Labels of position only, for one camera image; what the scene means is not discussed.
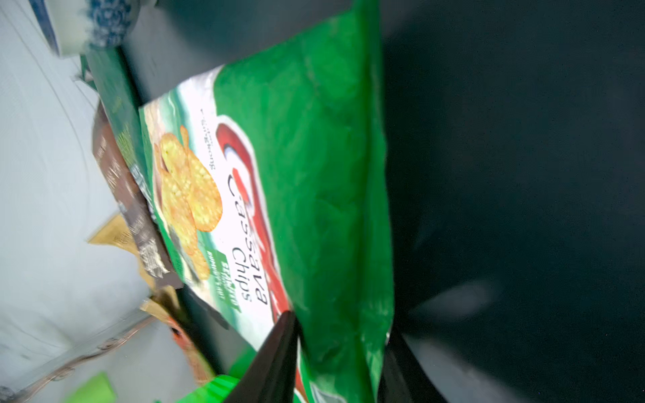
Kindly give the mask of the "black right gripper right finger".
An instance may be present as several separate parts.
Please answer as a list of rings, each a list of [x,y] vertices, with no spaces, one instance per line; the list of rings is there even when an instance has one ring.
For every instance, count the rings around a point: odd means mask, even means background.
[[[391,331],[386,345],[377,401],[379,403],[447,402],[428,379],[397,329]]]

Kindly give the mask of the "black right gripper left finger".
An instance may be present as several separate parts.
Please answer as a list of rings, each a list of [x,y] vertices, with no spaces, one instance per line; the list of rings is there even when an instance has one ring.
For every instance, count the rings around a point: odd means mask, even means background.
[[[283,312],[250,367],[224,403],[294,400],[301,329],[293,312]]]

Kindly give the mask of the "green Chuba cassava chips bag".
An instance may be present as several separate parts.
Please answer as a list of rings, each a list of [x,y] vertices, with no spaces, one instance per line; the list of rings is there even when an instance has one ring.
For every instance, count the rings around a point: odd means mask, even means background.
[[[375,1],[139,109],[184,284],[254,349],[302,329],[297,402],[374,402],[394,316]]]

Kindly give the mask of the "green Real chips bag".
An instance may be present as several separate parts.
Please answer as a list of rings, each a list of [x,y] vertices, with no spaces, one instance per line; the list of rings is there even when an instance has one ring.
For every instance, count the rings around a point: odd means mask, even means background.
[[[125,163],[151,206],[139,118],[141,102],[123,52],[119,48],[93,50],[81,55],[80,61],[81,79],[99,95]]]

